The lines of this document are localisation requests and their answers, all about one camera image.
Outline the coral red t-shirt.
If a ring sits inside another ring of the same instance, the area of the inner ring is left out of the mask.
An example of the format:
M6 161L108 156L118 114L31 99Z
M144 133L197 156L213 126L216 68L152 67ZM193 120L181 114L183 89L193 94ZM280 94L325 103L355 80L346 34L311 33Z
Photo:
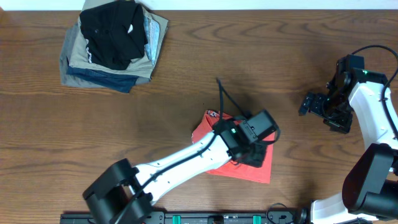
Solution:
M219 120L219 118L220 114L218 111L206 110L200 124L192 132L192 144L195 144L209 133L212 130L212 126ZM206 173L269 184L271 181L272 154L273 145L271 144L267 146L263 164L259 168L229 161L223 166L209 170Z

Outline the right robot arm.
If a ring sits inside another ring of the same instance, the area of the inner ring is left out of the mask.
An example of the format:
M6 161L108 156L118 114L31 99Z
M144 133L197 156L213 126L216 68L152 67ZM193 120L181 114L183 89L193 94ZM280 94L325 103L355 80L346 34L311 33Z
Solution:
M307 93L298 111L313 113L332 131L347 134L357 117L365 152L343 183L342 191L316 200L310 223L372 223L397 219L397 115L388 79L366 70L364 58L348 54L336 63L328 94Z

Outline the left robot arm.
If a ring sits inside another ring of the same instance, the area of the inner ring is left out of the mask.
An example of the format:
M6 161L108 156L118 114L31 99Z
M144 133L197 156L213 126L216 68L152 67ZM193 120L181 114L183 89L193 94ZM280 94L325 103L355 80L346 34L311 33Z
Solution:
M194 176L229 161L260 167L280 129L262 110L248 118L220 118L198 142L158 161L109 166L84 192L95 223L142 223L156 202Z

